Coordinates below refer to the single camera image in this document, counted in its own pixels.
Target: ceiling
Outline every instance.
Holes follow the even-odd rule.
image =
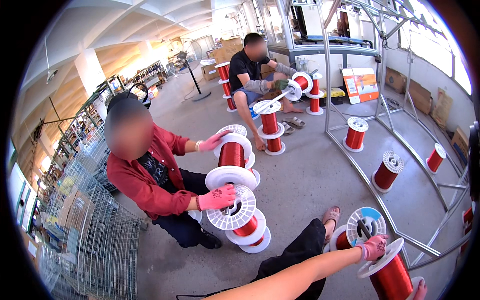
[[[25,172],[33,159],[30,134],[40,123],[72,117],[88,95],[78,76],[74,60],[81,51],[94,48],[106,77],[118,73],[141,57],[137,45],[146,39],[153,48],[161,40],[181,36],[211,25],[217,17],[236,12],[243,0],[74,0],[52,20],[45,40],[38,43],[26,68],[17,99],[12,139]],[[48,66],[58,69],[46,84]],[[57,126],[43,133],[54,142],[60,137]]]

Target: gray floor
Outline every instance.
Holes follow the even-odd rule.
[[[195,74],[201,78],[200,68],[195,70]],[[192,102],[183,100],[193,87],[189,74],[167,82],[150,108],[157,125],[198,140],[208,138],[225,125],[242,124],[237,113],[227,112],[226,101],[221,97],[223,90],[217,79],[209,82],[202,80],[200,86],[202,91],[211,90],[212,94],[207,99]],[[395,93],[387,91],[385,95],[403,101]],[[308,105],[301,103],[298,106],[306,108]],[[374,113],[376,100],[338,107],[349,114],[367,116]],[[277,114],[278,119],[283,116],[283,113]],[[270,246],[259,254],[247,254],[230,243],[223,232],[204,218],[202,226],[219,236],[224,246],[218,250],[207,250],[202,246],[183,249],[160,226],[149,224],[147,232],[142,232],[140,236],[137,267],[139,299],[174,299],[176,294],[205,294],[246,284],[256,276],[262,260],[281,254],[310,220],[321,218],[327,208],[333,205],[340,207],[340,224],[345,224],[350,214],[360,207],[378,209],[353,167],[323,133],[325,114],[310,116],[304,113],[296,116],[301,117],[307,126],[291,136],[282,137],[287,146],[285,153],[268,156],[255,150],[257,160],[253,168],[260,172],[262,181],[254,193],[257,206],[265,214],[272,233]],[[421,112],[419,117],[438,135],[444,147],[459,163],[449,142],[432,119]],[[394,114],[393,120],[396,130],[412,147],[422,157],[428,157],[434,143],[427,133],[404,112]],[[260,118],[255,122],[260,125]],[[340,117],[332,113],[331,126],[342,122]],[[386,150],[394,150],[403,158],[405,170],[383,199],[399,230],[427,243],[444,216],[440,198],[422,169],[395,137],[377,121],[370,121],[369,126],[364,140],[365,149],[353,154],[353,157],[366,174],[371,174],[379,167],[382,153]],[[346,129],[337,131],[335,136],[341,140],[346,132]],[[247,137],[253,142],[251,132]],[[212,153],[187,154],[177,157],[177,162],[181,168],[203,173],[217,166],[217,159]],[[449,162],[445,161],[436,178],[439,182],[456,184],[458,176]],[[447,202],[450,202],[452,191],[444,191]],[[124,195],[117,196],[117,199],[139,216],[145,216]],[[461,237],[461,212],[467,206],[468,201],[464,201],[439,234],[433,244],[435,249],[443,251]],[[411,246],[407,246],[407,250],[410,260],[419,253]],[[411,277],[423,276],[426,279],[429,287],[426,299],[438,297],[453,272],[457,253],[455,251],[441,261],[411,272]],[[352,265],[330,276],[320,298],[376,299],[370,280],[356,278],[358,269],[358,265]]]

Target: aluminum frame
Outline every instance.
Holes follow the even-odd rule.
[[[388,7],[385,7],[384,5],[382,5],[381,3],[379,3],[379,1],[375,1],[377,4],[380,4],[380,8],[377,9],[373,6],[370,6],[370,5],[367,5],[365,4],[364,2],[360,2],[360,1],[357,1],[357,0],[353,0],[352,1],[352,4],[355,3],[355,4],[358,4],[358,5],[361,5],[362,8],[365,10],[365,12],[367,12],[367,15],[370,17],[372,23],[374,25],[378,25],[377,24],[377,21],[375,20],[373,13],[375,13],[378,17],[379,17],[379,25],[378,26],[375,26],[375,28],[377,29],[377,33],[378,33],[378,36],[379,36],[379,41],[383,41],[384,39],[387,39],[388,37],[390,37],[392,34],[395,33],[395,31],[397,31],[401,25],[397,25],[395,28],[393,28],[393,30],[390,32],[390,33],[386,33],[385,32],[385,17],[389,17],[391,18],[391,15],[392,14],[395,14],[395,12],[393,12],[391,10],[391,8],[388,8]],[[324,18],[323,18],[323,14],[322,14],[322,4],[321,4],[321,1],[317,1],[317,7],[318,7],[318,13],[319,13],[319,17],[320,17],[320,24],[324,24]],[[408,21],[413,21],[413,22],[416,22],[418,24],[422,24],[424,26],[426,26],[427,28],[429,28],[430,26],[427,25],[427,24],[423,24],[423,22],[421,20],[418,20],[418,19],[412,19],[412,18],[405,18],[404,16],[400,16],[399,17],[401,18],[404,18],[405,22],[406,20]],[[403,24],[404,21],[399,21],[399,20],[396,20],[397,22],[399,22],[399,24]],[[327,31],[326,31],[326,28],[325,26],[322,26],[322,32],[323,32],[323,35],[324,36],[327,36]],[[393,232],[393,235],[395,238],[404,238],[405,239],[405,242],[408,243],[409,245],[415,247],[416,249],[420,250],[421,251],[421,254],[411,263],[410,260],[408,259],[408,255],[407,255],[407,251],[405,249],[405,247],[402,248],[402,255],[403,257],[405,258],[405,262],[406,262],[406,266],[407,266],[407,269],[410,271],[410,270],[415,270],[415,269],[418,269],[418,268],[421,268],[421,267],[424,267],[428,264],[431,264],[439,259],[441,259],[442,257],[448,255],[449,253],[451,253],[452,251],[454,251],[455,249],[457,249],[458,247],[462,246],[465,242],[468,241],[468,237],[469,237],[469,234],[468,235],[465,235],[464,237],[462,237],[457,243],[455,243],[454,245],[452,245],[449,249],[447,249],[446,251],[444,252],[439,252],[435,249],[433,249],[432,247],[430,247],[432,245],[432,243],[434,242],[435,238],[438,236],[438,234],[440,233],[440,231],[442,230],[442,228],[445,226],[445,224],[447,223],[447,221],[450,219],[450,217],[452,216],[452,214],[454,213],[454,211],[458,208],[459,204],[461,203],[462,199],[464,198],[464,196],[467,194],[467,192],[469,191],[469,187],[468,186],[464,186],[462,185],[462,183],[464,182],[465,180],[465,177],[466,177],[466,174],[467,174],[467,167],[465,167],[465,169],[463,170],[463,172],[460,172],[459,168],[456,166],[456,164],[453,162],[452,158],[447,154],[447,157],[448,157],[448,160],[450,161],[450,163],[452,164],[453,168],[455,169],[455,171],[457,172],[457,175],[459,176],[459,180],[458,180],[458,183],[457,184],[450,184],[450,183],[438,183],[435,178],[431,175],[431,173],[427,170],[427,166],[426,164],[424,163],[423,159],[421,158],[421,156],[410,146],[410,144],[395,130],[395,127],[394,127],[394,123],[392,121],[392,117],[391,117],[391,114],[395,113],[395,112],[398,112],[398,111],[404,111],[405,113],[407,113],[407,115],[409,115],[410,117],[413,118],[413,120],[415,120],[415,122],[420,125],[420,127],[422,127],[428,134],[429,136],[436,142],[436,143],[439,143],[438,139],[430,132],[430,130],[418,119],[418,116],[417,116],[417,113],[415,111],[415,106],[413,105],[413,101],[411,99],[411,96],[408,92],[408,89],[407,89],[407,95],[406,95],[406,98],[405,98],[405,101],[406,102],[406,99],[409,100],[409,103],[410,105],[412,106],[413,108],[413,114],[411,114],[410,112],[406,111],[405,109],[403,108],[400,108],[400,109],[395,109],[395,110],[392,110],[390,111],[390,109],[388,108],[388,105],[385,101],[385,97],[383,95],[383,91],[384,91],[384,86],[385,86],[385,75],[386,75],[386,49],[383,47],[383,45],[379,45],[379,49],[380,49],[380,54],[381,54],[381,57],[382,57],[382,67],[381,67],[381,76],[380,76],[380,86],[379,86],[379,99],[378,99],[378,105],[377,105],[377,109],[376,109],[376,112],[375,112],[375,115],[372,116],[372,117],[367,117],[367,118],[364,118],[365,121],[369,121],[369,120],[376,120],[378,121],[380,124],[382,124],[385,128],[388,129],[388,131],[394,136],[396,137],[399,142],[401,144],[403,144],[403,146],[410,152],[410,154],[416,159],[417,163],[420,165],[420,167],[424,170],[425,174],[427,175],[427,177],[430,179],[430,182],[432,183],[433,187],[435,188],[439,198],[441,199],[441,204],[442,206],[444,207],[446,213],[445,213],[445,216],[442,220],[442,222],[440,223],[439,227],[437,228],[436,232],[434,233],[434,235],[432,236],[432,238],[430,239],[430,241],[428,242],[428,244],[424,244],[404,233],[402,233],[401,231],[399,231],[395,225],[395,222],[392,218],[392,216],[390,215],[385,203],[383,202],[381,196],[379,195],[379,193],[377,192],[377,190],[375,189],[375,187],[373,186],[372,182],[370,181],[369,179],[369,176],[367,176],[365,174],[365,172],[362,170],[362,168],[358,165],[358,163],[355,161],[355,159],[352,157],[352,155],[345,149],[345,147],[342,145],[342,143],[336,139],[336,137],[333,135],[333,131],[335,130],[339,130],[339,129],[342,129],[342,128],[346,128],[348,127],[348,125],[340,125],[340,126],[335,126],[333,128],[330,128],[329,127],[329,122],[330,122],[330,110],[333,110],[335,112],[337,112],[344,120],[346,120],[347,118],[339,111],[339,109],[337,109],[335,106],[332,106],[332,102],[331,102],[331,80],[330,80],[330,76],[326,76],[326,90],[327,90],[327,95],[326,95],[326,115],[325,115],[325,133],[327,134],[327,136],[335,143],[335,145],[338,147],[338,149],[340,149],[340,151],[345,155],[345,157],[350,161],[351,165],[353,166],[353,168],[357,171],[357,173],[360,175],[360,177],[362,178],[363,182],[366,184],[367,188],[370,190],[370,192],[372,193],[374,199],[376,200],[377,204],[379,205],[380,207],[380,210],[383,214],[383,216],[385,217],[390,229],[392,230]],[[328,40],[327,39],[324,39],[324,49],[325,49],[325,73],[326,74],[330,74],[330,47],[329,47],[329,43],[328,43]],[[407,81],[407,85],[409,85],[410,83],[410,72],[411,72],[411,56],[412,56],[412,52],[411,52],[411,49],[409,51],[409,61],[408,61],[408,81]],[[385,109],[385,113],[381,113],[381,106],[384,106],[384,109]],[[388,118],[388,124],[382,120],[380,117],[381,116],[384,116],[386,115],[387,118]],[[440,187],[446,187],[446,188],[451,188],[451,189],[455,189],[455,193],[454,193],[454,196],[452,198],[452,201],[448,204],[444,198],[444,196],[442,195],[442,192],[440,191]],[[460,194],[459,197],[457,197],[457,192],[459,190],[462,190],[462,193]],[[422,258],[422,256],[424,254],[427,254],[431,257],[431,259],[425,261],[425,262],[422,262],[422,263],[419,263],[420,259]]]

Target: black pants leg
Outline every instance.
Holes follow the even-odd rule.
[[[252,280],[268,277],[294,264],[322,254],[325,241],[325,226],[319,219],[313,219],[302,233],[283,250],[281,256],[271,257],[260,264],[257,277]],[[317,300],[324,288],[325,278],[315,281],[297,299]]]
[[[185,190],[198,195],[204,195],[209,192],[207,186],[205,186],[206,174],[192,173],[182,169],[180,169],[180,173],[183,177]],[[187,212],[183,212],[180,215],[159,216],[152,221],[152,224],[159,224],[183,248],[197,246],[201,239],[204,238],[202,227]]]

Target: red jacket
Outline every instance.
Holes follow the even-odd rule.
[[[168,177],[179,189],[171,194],[159,187],[152,175],[137,160],[123,160],[110,153],[107,161],[108,179],[134,200],[138,207],[147,212],[152,220],[158,216],[179,215],[184,212],[192,196],[185,191],[179,167],[173,155],[185,155],[185,143],[188,138],[175,135],[154,124],[154,136],[148,151],[168,168]]]

